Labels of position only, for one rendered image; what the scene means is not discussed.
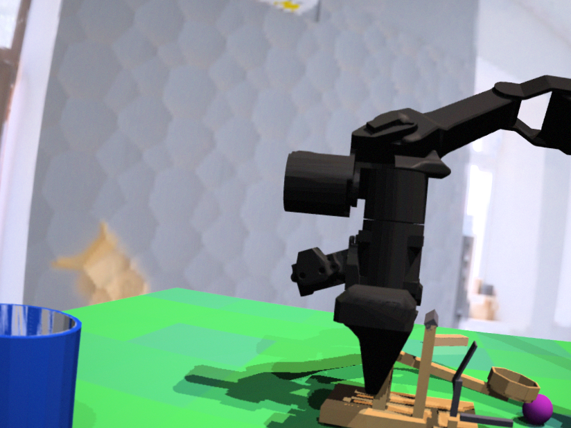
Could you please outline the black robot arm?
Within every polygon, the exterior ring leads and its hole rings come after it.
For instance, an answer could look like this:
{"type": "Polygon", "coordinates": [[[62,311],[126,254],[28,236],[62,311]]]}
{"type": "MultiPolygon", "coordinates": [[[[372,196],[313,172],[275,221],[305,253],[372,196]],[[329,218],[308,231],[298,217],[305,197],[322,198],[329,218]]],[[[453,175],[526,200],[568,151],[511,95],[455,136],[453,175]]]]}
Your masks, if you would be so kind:
{"type": "MultiPolygon", "coordinates": [[[[385,112],[352,132],[349,156],[292,151],[285,167],[284,211],[350,217],[351,206],[365,199],[364,219],[424,224],[429,178],[451,174],[441,159],[498,130],[571,155],[571,79],[543,75],[521,84],[501,81],[431,112],[385,112]],[[541,130],[530,128],[517,117],[522,100],[550,91],[541,130]]],[[[290,278],[300,295],[360,285],[360,245],[358,235],[351,235],[343,251],[298,252],[290,278]]]]}

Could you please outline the tan rectangular block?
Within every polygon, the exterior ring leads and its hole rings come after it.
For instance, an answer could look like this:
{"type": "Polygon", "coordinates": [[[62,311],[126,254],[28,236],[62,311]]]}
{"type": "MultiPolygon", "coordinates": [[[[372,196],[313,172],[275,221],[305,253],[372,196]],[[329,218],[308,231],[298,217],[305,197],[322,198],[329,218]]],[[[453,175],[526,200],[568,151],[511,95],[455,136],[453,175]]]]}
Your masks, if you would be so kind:
{"type": "Polygon", "coordinates": [[[434,346],[468,346],[469,337],[463,335],[436,334],[434,346]]]}

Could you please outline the dark blue mug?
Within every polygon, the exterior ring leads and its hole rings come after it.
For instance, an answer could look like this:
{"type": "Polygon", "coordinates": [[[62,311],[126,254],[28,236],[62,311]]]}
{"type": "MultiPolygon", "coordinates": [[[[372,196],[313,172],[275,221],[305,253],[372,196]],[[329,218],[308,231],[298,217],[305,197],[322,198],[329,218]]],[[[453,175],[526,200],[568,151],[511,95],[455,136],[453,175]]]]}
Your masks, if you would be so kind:
{"type": "Polygon", "coordinates": [[[0,428],[72,428],[82,322],[0,304],[0,428]]]}

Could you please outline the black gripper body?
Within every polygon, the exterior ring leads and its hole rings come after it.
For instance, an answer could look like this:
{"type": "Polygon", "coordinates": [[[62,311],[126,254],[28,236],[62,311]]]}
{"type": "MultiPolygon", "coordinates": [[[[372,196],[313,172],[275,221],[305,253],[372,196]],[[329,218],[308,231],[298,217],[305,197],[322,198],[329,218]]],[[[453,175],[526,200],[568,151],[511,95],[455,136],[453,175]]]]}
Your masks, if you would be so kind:
{"type": "Polygon", "coordinates": [[[360,285],[335,298],[333,321],[412,331],[423,286],[419,273],[424,225],[363,220],[358,230],[360,285]]]}

